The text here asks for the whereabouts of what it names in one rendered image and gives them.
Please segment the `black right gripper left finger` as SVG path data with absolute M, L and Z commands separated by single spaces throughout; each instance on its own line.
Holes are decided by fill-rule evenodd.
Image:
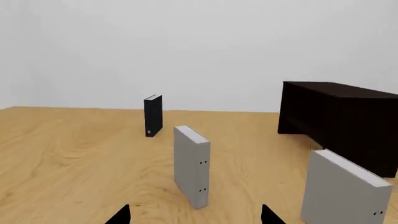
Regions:
M 130 207 L 128 204 L 123 206 L 105 224 L 130 224 Z

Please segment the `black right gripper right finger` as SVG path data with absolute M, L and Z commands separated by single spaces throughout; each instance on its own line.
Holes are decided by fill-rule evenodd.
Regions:
M 273 210 L 264 204 L 262 205 L 261 222 L 262 224 L 286 224 Z

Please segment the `large grey book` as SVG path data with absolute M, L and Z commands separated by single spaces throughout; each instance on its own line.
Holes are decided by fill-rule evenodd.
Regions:
M 327 149 L 311 151 L 301 219 L 306 224 L 383 224 L 393 185 Z

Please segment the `small grey book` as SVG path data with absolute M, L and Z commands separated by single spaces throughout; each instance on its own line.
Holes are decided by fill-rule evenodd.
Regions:
M 208 205 L 211 142 L 182 125 L 174 127 L 174 181 L 198 210 Z

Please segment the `black book with white emblem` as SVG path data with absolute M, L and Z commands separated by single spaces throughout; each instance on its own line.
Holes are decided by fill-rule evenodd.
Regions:
M 153 138 L 163 128 L 162 95 L 152 95 L 144 100 L 145 134 Z

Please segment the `dark brown cabinet shelf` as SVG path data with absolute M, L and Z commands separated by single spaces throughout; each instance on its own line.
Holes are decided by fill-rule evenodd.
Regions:
M 304 134 L 383 178 L 398 171 L 398 94 L 333 82 L 283 82 L 279 134 Z

